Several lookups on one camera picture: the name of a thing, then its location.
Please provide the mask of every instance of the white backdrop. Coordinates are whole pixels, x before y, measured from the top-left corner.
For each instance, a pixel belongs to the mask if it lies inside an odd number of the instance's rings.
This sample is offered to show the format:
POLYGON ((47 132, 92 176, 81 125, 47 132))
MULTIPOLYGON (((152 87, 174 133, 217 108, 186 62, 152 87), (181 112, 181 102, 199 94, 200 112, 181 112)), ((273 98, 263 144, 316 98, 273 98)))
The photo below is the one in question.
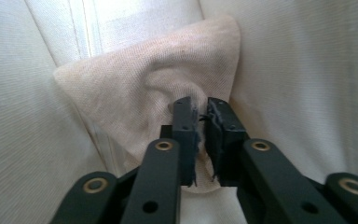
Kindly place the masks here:
MULTIPOLYGON (((127 172, 53 82, 57 66, 220 14, 241 28, 230 103, 250 135, 320 182, 358 175, 358 1, 0 1, 0 223, 47 223, 82 175, 127 172)), ((233 199, 184 192, 182 222, 242 223, 233 199)))

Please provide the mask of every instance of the white fabric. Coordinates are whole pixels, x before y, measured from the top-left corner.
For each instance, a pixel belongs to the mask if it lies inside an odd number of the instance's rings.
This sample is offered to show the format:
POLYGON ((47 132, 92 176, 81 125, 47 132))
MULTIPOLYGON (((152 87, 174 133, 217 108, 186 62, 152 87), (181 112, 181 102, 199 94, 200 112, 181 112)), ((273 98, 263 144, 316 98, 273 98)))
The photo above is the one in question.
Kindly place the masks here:
MULTIPOLYGON (((358 174, 358 1, 166 2, 26 0, 35 26, 22 1, 0 1, 0 223, 47 223, 80 175, 125 172, 125 155, 110 155, 115 143, 83 117, 86 130, 53 83, 54 63, 220 14, 240 26, 230 103, 251 136, 276 143, 318 181, 358 174)), ((182 222, 242 223, 234 197, 234 189, 183 192, 182 222)))
POLYGON ((0 223, 48 223, 82 175, 105 171, 22 1, 0 3, 0 223))
MULTIPOLYGON (((158 138, 160 126, 172 123, 169 105, 174 101, 191 96, 200 113, 205 113, 208 97, 228 100, 239 48, 236 22, 221 17, 69 63, 54 76, 77 107, 129 153, 122 161, 129 171, 141 164, 147 145, 158 138)), ((198 162, 198 187, 191 190, 216 189, 204 149, 198 162)))
POLYGON ((252 137, 319 182, 358 175, 358 2, 201 0, 241 28, 230 103, 252 137))
MULTIPOLYGON (((51 56, 60 66, 123 49, 202 20, 196 0, 25 0, 51 56)), ((82 116, 109 172, 126 172, 124 156, 97 124, 82 116)))

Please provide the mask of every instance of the seam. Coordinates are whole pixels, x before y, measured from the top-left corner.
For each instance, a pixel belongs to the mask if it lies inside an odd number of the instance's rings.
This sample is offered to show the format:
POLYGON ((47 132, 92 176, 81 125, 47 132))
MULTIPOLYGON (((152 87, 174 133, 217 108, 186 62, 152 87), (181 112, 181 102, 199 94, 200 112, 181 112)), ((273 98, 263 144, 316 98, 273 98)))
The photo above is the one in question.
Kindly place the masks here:
POLYGON ((203 9, 202 9, 202 4, 201 4, 200 0, 198 1, 198 3, 199 3, 199 8, 200 8, 200 11, 201 11, 202 19, 205 20, 205 15, 204 15, 204 12, 203 12, 203 9))
POLYGON ((115 151, 112 150, 112 140, 111 138, 109 137, 109 135, 107 135, 107 141, 109 143, 109 154, 110 154, 110 158, 112 160, 112 166, 113 166, 113 172, 114 174, 119 177, 119 176, 122 176, 122 172, 121 172, 121 169, 118 168, 118 164, 117 164, 117 153, 115 151))
POLYGON ((34 24, 36 25, 36 28, 37 28, 37 30, 39 31, 39 34, 40 34, 40 36, 42 37, 42 40, 43 40, 43 42, 45 43, 46 48, 48 49, 48 53, 50 54, 50 58, 51 58, 51 60, 54 62, 55 67, 57 68, 57 67, 58 67, 58 64, 57 64, 56 60, 54 59, 53 54, 51 53, 50 48, 48 47, 48 43, 46 42, 46 38, 43 36, 43 34, 42 34, 41 30, 40 30, 39 24, 36 22, 36 19, 34 18, 34 13, 32 12, 32 10, 31 10, 31 8, 30 8, 30 6, 28 5, 28 3, 27 3, 26 0, 24 0, 24 4, 27 6, 28 11, 29 11, 29 13, 31 14, 31 17, 32 17, 32 19, 34 20, 34 24))
POLYGON ((86 17, 86 6, 84 5, 84 0, 81 1, 81 4, 83 6, 83 19, 84 22, 86 24, 86 36, 87 36, 87 50, 89 52, 89 56, 93 56, 91 54, 91 45, 90 45, 90 34, 89 34, 89 23, 87 21, 87 17, 86 17))
POLYGON ((69 5, 69 11, 71 12, 71 20, 72 20, 72 25, 74 26, 74 33, 75 33, 75 37, 76 37, 76 45, 77 45, 77 53, 79 54, 79 58, 82 58, 81 53, 80 53, 80 45, 79 45, 79 41, 78 41, 78 36, 77 36, 77 31, 76 31, 76 27, 75 27, 75 21, 74 21, 74 13, 72 12, 72 5, 71 5, 71 1, 67 0, 67 3, 69 5))
POLYGON ((350 172, 352 172, 352 167, 353 167, 353 155, 352 155, 352 151, 353 151, 353 139, 352 139, 352 134, 353 134, 353 131, 351 130, 352 127, 353 127, 353 114, 352 114, 352 111, 351 111, 351 106, 352 106, 352 94, 351 94, 351 74, 353 73, 353 61, 352 61, 352 52, 353 52, 353 49, 352 49, 352 31, 351 31, 351 28, 352 28, 352 25, 351 25, 351 17, 352 17, 352 9, 353 9, 353 5, 348 5, 347 8, 346 8, 348 11, 347 13, 345 13, 347 16, 346 16, 346 23, 347 23, 347 51, 348 51, 348 56, 347 56, 347 60, 348 60, 348 63, 347 63, 347 76, 346 76, 346 79, 348 81, 348 84, 346 85, 346 88, 345 88, 345 93, 350 96, 349 99, 347 99, 347 101, 345 102, 345 109, 346 109, 346 113, 347 113, 347 116, 348 116, 348 123, 347 124, 349 127, 346 127, 346 132, 345 134, 347 134, 347 137, 346 137, 346 143, 345 145, 347 145, 348 147, 345 148, 345 156, 346 158, 348 158, 348 163, 347 163, 347 167, 346 169, 350 172))
POLYGON ((106 161, 103 159, 103 153, 102 153, 102 149, 101 149, 101 147, 99 147, 100 145, 101 145, 101 143, 100 143, 100 139, 99 139, 99 137, 98 137, 98 134, 97 134, 97 132, 95 131, 95 124, 94 123, 92 123, 92 129, 93 129, 93 131, 94 131, 94 133, 95 133, 95 145, 96 145, 96 149, 97 149, 97 152, 98 152, 98 155, 100 156, 100 158, 101 158, 101 161, 103 162, 103 166, 104 166, 104 168, 106 169, 106 170, 108 170, 108 168, 107 168, 107 165, 106 165, 106 161))
POLYGON ((81 123, 83 124, 84 130, 85 130, 85 131, 87 132, 87 134, 89 135, 89 140, 90 140, 91 143, 94 145, 94 148, 95 148, 95 150, 97 151, 98 156, 99 156, 100 159, 101 159, 101 162, 103 163, 103 167, 104 167, 105 170, 107 171, 106 163, 105 163, 105 161, 104 161, 104 159, 103 159, 103 157, 102 157, 102 155, 101 155, 100 149, 98 148, 98 144, 96 143, 96 139, 94 139, 94 138, 92 137, 91 131, 87 128, 86 122, 84 121, 84 118, 83 118, 82 114, 80 113, 78 107, 77 107, 75 104, 73 104, 73 106, 74 106, 74 108, 75 108, 75 110, 76 110, 78 116, 79 116, 80 119, 81 119, 81 123))

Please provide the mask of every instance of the crumpled fabric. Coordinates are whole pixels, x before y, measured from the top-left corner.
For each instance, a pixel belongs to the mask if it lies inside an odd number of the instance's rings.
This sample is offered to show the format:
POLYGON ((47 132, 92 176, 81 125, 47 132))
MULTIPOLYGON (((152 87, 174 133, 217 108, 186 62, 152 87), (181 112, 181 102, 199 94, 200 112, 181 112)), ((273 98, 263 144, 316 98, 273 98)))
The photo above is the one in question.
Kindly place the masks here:
MULTIPOLYGON (((142 163, 160 125, 172 123, 174 101, 191 96, 200 113, 208 97, 228 101, 240 40, 237 23, 222 16, 63 65, 54 77, 75 105, 116 142, 112 150, 125 150, 123 163, 129 171, 142 163)), ((203 142, 196 174, 198 186, 184 189, 203 193, 219 188, 203 142)))

